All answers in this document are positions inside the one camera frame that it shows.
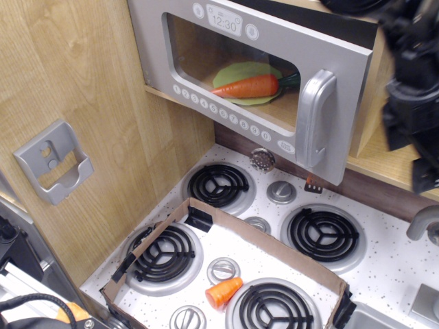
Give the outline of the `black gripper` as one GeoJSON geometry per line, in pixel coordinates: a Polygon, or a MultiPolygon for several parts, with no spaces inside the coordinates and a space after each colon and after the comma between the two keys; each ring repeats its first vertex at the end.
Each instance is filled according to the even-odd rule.
{"type": "Polygon", "coordinates": [[[438,188],[438,139],[414,136],[412,144],[420,156],[412,163],[412,190],[419,195],[438,188]]]}

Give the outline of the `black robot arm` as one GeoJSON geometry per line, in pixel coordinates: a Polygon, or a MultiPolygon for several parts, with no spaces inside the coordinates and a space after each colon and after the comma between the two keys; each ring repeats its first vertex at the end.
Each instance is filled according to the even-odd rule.
{"type": "Polygon", "coordinates": [[[438,2],[323,1],[335,14],[377,19],[394,58],[383,124],[391,151],[413,145],[412,190],[438,188],[438,2]]]}

